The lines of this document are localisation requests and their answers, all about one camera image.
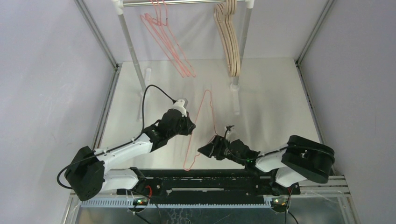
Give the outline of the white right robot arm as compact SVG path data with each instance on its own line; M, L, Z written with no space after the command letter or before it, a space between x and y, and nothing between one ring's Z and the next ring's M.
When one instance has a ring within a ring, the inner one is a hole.
M298 135L290 136L284 145L264 154L251 150L240 139L229 141L217 135L198 152L218 161L231 160L256 173L272 174L270 189L275 194L282 194L292 184L304 180L327 183L335 163L332 148Z

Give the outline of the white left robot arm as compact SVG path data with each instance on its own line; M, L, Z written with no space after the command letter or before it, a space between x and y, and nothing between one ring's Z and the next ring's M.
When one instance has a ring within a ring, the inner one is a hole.
M137 169L120 169L119 165L162 148L177 135L191 135L195 128L188 113L169 109L161 119L142 129L136 140L112 149L91 150L88 146L79 149L62 173L81 201L114 189L129 189L139 195L145 191L146 182Z

